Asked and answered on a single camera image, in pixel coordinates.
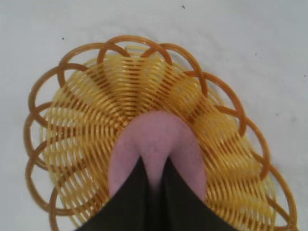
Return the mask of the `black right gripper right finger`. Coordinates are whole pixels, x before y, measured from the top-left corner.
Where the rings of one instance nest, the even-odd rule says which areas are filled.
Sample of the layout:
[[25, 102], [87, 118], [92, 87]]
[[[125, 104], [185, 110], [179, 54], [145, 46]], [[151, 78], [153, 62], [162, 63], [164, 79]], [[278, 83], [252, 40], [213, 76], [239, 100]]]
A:
[[172, 161], [163, 171], [164, 231], [234, 231], [236, 230], [209, 209], [189, 188]]

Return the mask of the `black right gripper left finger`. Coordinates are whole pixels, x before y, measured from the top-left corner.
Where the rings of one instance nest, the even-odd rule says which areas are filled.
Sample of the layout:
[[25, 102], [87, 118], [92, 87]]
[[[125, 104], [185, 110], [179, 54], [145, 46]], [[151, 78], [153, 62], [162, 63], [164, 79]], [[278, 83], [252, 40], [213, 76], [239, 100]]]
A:
[[77, 230], [150, 231], [148, 195], [148, 179], [143, 161], [139, 158], [109, 202]]

